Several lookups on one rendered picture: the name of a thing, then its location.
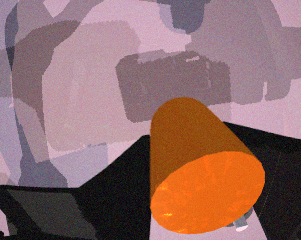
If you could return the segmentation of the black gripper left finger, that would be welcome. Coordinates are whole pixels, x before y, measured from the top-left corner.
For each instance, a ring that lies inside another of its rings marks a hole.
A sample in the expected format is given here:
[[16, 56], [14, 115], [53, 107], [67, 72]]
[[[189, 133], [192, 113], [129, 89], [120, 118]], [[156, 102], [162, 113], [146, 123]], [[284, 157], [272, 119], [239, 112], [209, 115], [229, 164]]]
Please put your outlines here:
[[150, 136], [78, 188], [0, 184], [0, 208], [17, 229], [77, 240], [150, 240]]

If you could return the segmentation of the orange knob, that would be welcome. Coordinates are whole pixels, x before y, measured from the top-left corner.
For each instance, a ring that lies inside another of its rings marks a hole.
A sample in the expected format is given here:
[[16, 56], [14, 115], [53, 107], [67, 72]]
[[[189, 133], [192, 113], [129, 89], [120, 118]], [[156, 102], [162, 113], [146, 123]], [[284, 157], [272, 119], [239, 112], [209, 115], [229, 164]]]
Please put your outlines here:
[[205, 233], [245, 215], [265, 185], [249, 148], [193, 97], [166, 101], [150, 121], [150, 209], [167, 231]]

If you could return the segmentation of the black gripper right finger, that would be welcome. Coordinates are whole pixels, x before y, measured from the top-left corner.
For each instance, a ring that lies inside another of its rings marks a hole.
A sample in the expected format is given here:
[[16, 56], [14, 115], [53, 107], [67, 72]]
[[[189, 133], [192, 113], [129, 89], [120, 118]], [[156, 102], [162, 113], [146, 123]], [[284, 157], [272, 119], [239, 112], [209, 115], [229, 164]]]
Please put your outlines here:
[[257, 156], [265, 185], [253, 205], [267, 240], [298, 240], [301, 229], [301, 139], [225, 123]]

